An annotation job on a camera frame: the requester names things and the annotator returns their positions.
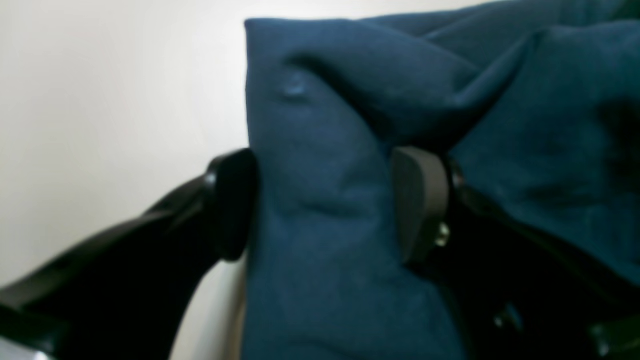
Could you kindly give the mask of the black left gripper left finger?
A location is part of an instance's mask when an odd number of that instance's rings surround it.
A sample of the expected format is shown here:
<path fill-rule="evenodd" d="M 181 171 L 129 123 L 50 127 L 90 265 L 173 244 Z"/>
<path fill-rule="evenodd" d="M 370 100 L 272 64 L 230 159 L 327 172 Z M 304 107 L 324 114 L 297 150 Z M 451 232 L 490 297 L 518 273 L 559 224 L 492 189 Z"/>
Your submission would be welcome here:
<path fill-rule="evenodd" d="M 167 360 L 202 278 L 242 257 L 258 182 L 249 148 L 221 155 L 144 214 L 2 287 L 1 358 Z"/>

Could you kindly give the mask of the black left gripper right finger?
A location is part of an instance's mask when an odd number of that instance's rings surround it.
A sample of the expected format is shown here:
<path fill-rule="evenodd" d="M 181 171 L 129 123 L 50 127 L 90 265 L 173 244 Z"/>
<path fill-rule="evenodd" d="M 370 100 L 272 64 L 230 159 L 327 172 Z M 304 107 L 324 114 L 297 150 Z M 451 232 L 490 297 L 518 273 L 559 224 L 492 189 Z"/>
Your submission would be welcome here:
<path fill-rule="evenodd" d="M 471 360 L 637 360 L 639 287 L 515 221 L 454 159 L 391 151 L 405 267 L 445 296 Z"/>

